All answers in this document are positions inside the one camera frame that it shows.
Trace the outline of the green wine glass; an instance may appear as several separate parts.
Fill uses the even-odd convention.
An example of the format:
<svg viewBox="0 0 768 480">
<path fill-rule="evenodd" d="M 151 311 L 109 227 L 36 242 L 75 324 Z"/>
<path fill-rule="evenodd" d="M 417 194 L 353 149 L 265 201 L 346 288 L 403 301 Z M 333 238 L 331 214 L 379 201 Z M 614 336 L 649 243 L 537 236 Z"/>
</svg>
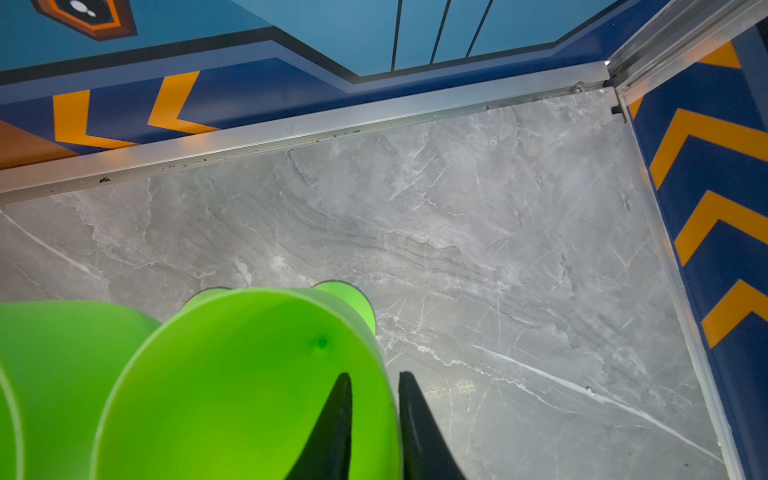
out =
<svg viewBox="0 0 768 480">
<path fill-rule="evenodd" d="M 119 375 L 89 475 L 282 479 L 343 373 L 353 399 L 350 477 L 400 478 L 397 407 L 365 294 L 342 281 L 197 294 Z"/>
<path fill-rule="evenodd" d="M 2 304 L 2 478 L 87 478 L 110 392 L 159 325 L 97 301 Z"/>
</svg>

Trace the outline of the aluminium corner post right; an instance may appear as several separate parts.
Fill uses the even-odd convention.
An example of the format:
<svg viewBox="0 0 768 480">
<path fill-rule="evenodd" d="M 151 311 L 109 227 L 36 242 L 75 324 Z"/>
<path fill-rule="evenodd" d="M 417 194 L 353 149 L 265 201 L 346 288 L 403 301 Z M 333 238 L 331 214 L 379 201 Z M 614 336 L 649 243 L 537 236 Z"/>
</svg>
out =
<svg viewBox="0 0 768 480">
<path fill-rule="evenodd" d="M 629 104 L 767 16 L 765 0 L 671 1 L 608 63 L 608 87 Z"/>
</svg>

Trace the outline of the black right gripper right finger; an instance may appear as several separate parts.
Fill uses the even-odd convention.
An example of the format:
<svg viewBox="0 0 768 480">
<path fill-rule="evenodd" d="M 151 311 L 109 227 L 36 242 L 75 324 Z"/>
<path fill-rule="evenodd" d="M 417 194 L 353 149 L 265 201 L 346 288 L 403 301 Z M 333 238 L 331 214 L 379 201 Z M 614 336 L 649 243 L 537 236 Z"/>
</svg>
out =
<svg viewBox="0 0 768 480">
<path fill-rule="evenodd" d="M 399 374 L 404 479 L 465 479 L 411 372 Z"/>
</svg>

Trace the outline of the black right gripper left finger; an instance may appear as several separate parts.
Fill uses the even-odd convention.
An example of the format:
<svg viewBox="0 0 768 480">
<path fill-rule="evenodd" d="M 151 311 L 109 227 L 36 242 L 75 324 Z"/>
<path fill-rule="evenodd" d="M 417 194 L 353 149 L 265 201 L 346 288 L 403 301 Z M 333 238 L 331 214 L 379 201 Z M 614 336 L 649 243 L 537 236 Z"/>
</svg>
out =
<svg viewBox="0 0 768 480">
<path fill-rule="evenodd" d="M 353 394 L 341 373 L 287 479 L 349 478 L 352 453 Z"/>
</svg>

